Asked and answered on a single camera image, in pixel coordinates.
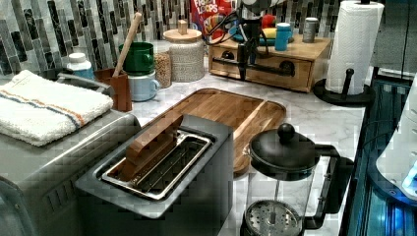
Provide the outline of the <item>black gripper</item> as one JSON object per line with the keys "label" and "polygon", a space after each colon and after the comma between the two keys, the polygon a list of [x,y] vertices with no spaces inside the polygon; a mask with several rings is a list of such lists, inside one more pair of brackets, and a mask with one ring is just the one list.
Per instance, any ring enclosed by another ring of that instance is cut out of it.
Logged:
{"label": "black gripper", "polygon": [[246,49],[251,53],[256,52],[260,43],[262,20],[260,18],[240,19],[239,30],[243,37],[244,43],[238,44],[237,62],[240,79],[245,81],[247,65]]}

